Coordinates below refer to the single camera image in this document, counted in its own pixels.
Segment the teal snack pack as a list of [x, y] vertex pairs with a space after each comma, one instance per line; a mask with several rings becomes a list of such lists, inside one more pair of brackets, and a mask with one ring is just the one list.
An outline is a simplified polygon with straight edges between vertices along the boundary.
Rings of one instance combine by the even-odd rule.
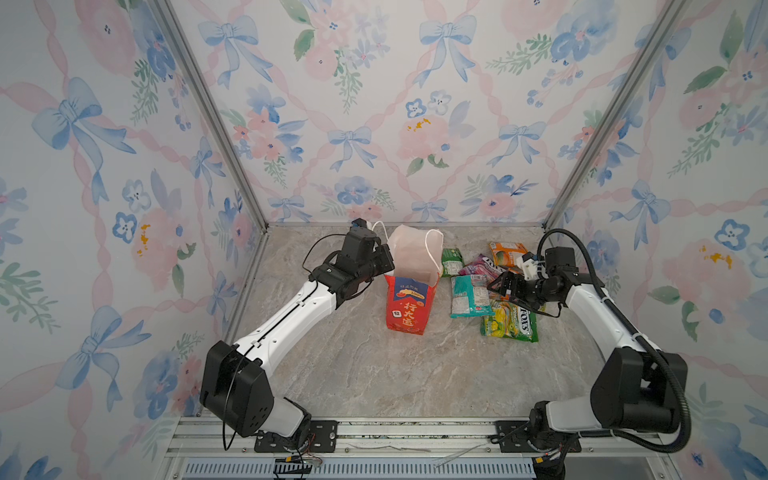
[[452, 318], [485, 317], [493, 313], [487, 281], [482, 275], [453, 277], [451, 296]]

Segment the yellow green candy pack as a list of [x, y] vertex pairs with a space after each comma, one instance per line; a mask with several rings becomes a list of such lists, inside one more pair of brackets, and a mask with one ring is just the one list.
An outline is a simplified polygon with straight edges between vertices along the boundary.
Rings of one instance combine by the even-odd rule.
[[512, 339], [528, 343], [539, 341], [537, 315], [510, 302], [492, 300], [492, 313], [485, 316], [480, 332], [486, 337]]

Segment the red paper bag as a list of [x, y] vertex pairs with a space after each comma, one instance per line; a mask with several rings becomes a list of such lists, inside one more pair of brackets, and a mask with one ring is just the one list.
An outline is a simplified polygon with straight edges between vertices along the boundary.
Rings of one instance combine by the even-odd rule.
[[386, 326], [393, 331], [423, 335], [443, 274], [444, 235], [438, 229], [399, 225], [386, 240], [395, 266], [385, 274]]

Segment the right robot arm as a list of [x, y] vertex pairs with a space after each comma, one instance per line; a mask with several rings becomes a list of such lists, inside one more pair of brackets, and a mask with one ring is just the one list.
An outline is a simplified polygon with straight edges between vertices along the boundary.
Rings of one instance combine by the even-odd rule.
[[604, 359], [587, 395], [537, 403], [527, 425], [507, 440], [541, 452], [570, 450], [582, 438], [619, 438], [665, 454], [688, 444], [692, 419], [685, 397], [686, 361], [661, 350], [634, 326], [610, 298], [594, 265], [580, 271], [568, 247], [549, 248], [542, 260], [527, 253], [516, 270], [502, 273], [489, 290], [535, 315], [549, 303], [570, 310]]

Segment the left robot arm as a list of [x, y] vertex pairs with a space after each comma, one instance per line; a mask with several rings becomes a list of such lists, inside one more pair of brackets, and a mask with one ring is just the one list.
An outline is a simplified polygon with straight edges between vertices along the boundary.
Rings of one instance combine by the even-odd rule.
[[303, 446], [311, 414], [273, 393], [270, 378], [287, 353], [321, 320], [394, 270], [389, 246], [369, 222], [356, 219], [342, 247], [308, 272], [294, 297], [270, 319], [233, 344], [219, 341], [208, 351], [201, 405], [223, 426], [246, 438], [259, 433]]

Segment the purple berries candy pack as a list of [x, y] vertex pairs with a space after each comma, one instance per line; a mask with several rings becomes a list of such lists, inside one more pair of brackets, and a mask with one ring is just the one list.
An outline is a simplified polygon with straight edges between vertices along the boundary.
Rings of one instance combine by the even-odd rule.
[[459, 275], [481, 277], [485, 284], [489, 284], [506, 271], [505, 267], [497, 266], [488, 256], [479, 254], [474, 260], [459, 270]]

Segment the orange snack pack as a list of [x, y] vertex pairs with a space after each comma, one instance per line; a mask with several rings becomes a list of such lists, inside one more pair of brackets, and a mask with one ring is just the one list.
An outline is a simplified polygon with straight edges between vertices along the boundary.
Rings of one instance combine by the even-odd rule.
[[490, 242], [491, 258], [497, 267], [511, 269], [517, 266], [517, 260], [529, 250], [519, 242]]

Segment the green snack pack back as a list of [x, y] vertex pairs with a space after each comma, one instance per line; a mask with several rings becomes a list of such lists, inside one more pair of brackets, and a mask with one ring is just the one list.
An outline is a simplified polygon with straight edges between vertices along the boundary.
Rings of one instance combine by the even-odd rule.
[[441, 255], [442, 277], [458, 276], [464, 268], [464, 260], [458, 248], [444, 248]]

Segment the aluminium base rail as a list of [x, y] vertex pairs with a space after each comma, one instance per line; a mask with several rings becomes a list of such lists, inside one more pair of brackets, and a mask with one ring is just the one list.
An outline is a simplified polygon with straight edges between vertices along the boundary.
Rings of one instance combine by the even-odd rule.
[[158, 479], [542, 479], [541, 452], [492, 442], [492, 418], [338, 418], [307, 451], [223, 450], [212, 416], [182, 420]]

